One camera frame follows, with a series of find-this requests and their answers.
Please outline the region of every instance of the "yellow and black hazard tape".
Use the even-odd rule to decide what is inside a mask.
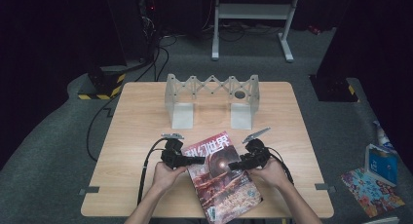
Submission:
[[[80,99],[111,99],[120,92],[125,76],[126,74],[122,74],[118,77],[110,93],[78,93],[78,96]]]
[[[357,95],[356,95],[356,91],[353,88],[353,86],[349,85],[349,91],[350,91],[350,95],[352,97],[352,101],[353,102],[360,102],[360,100],[358,99]]]

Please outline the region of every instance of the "forearm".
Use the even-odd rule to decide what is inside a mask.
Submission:
[[[133,211],[125,224],[146,224],[152,217],[159,199],[164,195],[163,192],[151,187],[142,199],[139,206]]]
[[[319,217],[314,213],[291,183],[285,183],[279,188],[279,191],[286,201],[296,223],[321,223]]]

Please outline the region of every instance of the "white shelf frame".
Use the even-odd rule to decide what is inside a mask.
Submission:
[[[287,62],[294,61],[286,37],[297,8],[298,0],[291,4],[220,4],[215,0],[215,18],[212,40],[212,60],[219,60],[219,19],[282,19],[283,32],[279,33],[280,43]]]

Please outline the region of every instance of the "colorful picture book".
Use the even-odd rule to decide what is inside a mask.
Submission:
[[[368,176],[364,168],[349,171],[341,175],[341,179],[369,217],[404,205],[392,186]]]
[[[206,157],[203,165],[189,166],[188,171],[209,223],[227,223],[261,203],[261,194],[249,174],[228,168],[228,164],[240,161],[240,156],[226,131],[181,152]]]
[[[382,146],[367,145],[364,171],[392,187],[397,185],[397,155]]]

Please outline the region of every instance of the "magazine title text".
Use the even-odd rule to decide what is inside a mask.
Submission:
[[[201,143],[198,147],[191,148],[185,152],[187,157],[206,157],[216,151],[230,146],[230,141],[227,135],[220,135],[215,139]]]

